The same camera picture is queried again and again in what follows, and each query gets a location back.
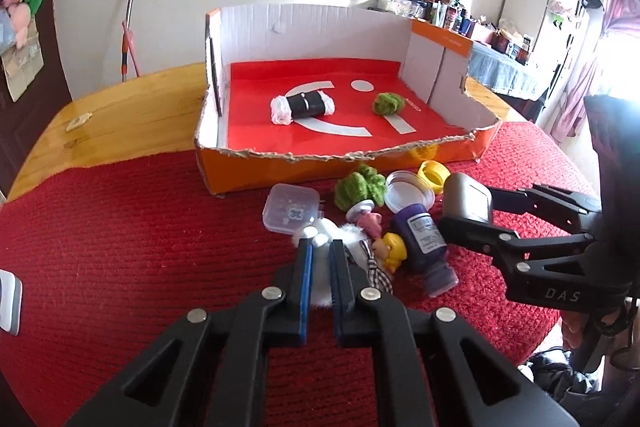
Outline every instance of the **yellow ring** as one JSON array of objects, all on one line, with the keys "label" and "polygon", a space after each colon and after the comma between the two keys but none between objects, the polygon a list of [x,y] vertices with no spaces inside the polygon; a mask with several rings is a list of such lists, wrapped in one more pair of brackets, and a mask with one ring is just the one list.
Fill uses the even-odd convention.
[{"label": "yellow ring", "polygon": [[444,192],[444,182],[450,175],[449,169],[433,160],[424,162],[418,169],[418,178],[427,183],[436,195]]}]

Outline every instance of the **yellow wooden tabletop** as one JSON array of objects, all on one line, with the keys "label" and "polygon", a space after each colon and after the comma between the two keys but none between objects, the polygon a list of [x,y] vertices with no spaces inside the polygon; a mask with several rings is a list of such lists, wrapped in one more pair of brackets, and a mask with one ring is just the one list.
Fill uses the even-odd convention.
[{"label": "yellow wooden tabletop", "polygon": [[[192,64],[148,74],[70,103],[34,145],[8,199],[14,200],[71,167],[194,149],[206,85],[204,64]],[[467,80],[466,89],[499,118],[524,121],[474,79]],[[92,117],[67,132],[69,122],[85,113],[92,113]]]}]

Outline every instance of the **green yarn ball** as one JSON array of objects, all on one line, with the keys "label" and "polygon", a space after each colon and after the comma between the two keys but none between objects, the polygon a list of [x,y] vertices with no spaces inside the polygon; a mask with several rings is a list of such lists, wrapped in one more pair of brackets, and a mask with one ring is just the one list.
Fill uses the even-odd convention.
[{"label": "green yarn ball", "polygon": [[380,116],[398,114],[404,109],[404,97],[394,92],[381,92],[373,102],[373,112]]},{"label": "green yarn ball", "polygon": [[386,180],[373,167],[361,165],[335,184],[335,206],[347,212],[354,204],[372,200],[376,206],[385,203]]}]

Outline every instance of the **pink curtain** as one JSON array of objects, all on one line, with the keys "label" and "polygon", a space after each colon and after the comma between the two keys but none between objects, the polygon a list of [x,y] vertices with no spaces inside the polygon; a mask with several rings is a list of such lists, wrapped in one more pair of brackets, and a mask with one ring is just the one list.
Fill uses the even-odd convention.
[{"label": "pink curtain", "polygon": [[575,136],[575,131],[586,117],[584,97],[593,94],[598,88],[594,79],[599,73],[598,48],[602,39],[611,33],[623,33],[640,38],[640,5],[638,0],[607,0],[602,22],[600,39],[593,52],[593,58],[587,62],[575,86],[565,87],[565,99],[551,129],[551,136],[562,142],[567,136]]}]

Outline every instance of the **red tablecloth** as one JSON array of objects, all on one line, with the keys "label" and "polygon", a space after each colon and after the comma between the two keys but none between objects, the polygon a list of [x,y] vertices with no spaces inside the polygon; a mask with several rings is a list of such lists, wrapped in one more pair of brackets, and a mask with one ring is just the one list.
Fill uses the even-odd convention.
[{"label": "red tablecloth", "polygon": [[[591,190],[529,123],[504,124],[480,163],[450,167],[497,187]],[[333,185],[310,184],[341,222]],[[1,333],[0,370],[38,427],[63,425],[188,310],[233,306],[292,261],[289,238],[262,226],[267,194],[209,195],[194,153],[184,152],[68,170],[0,210],[0,267],[24,284],[20,334]],[[531,216],[497,222],[523,237],[557,232]],[[429,299],[408,276],[394,282],[396,295],[428,311],[452,307],[511,362],[526,359],[558,314],[507,302],[488,257],[452,248],[450,262],[461,283],[446,295]],[[268,426],[375,424],[368,351],[334,346],[331,313],[315,311],[305,349],[272,352]]]}]

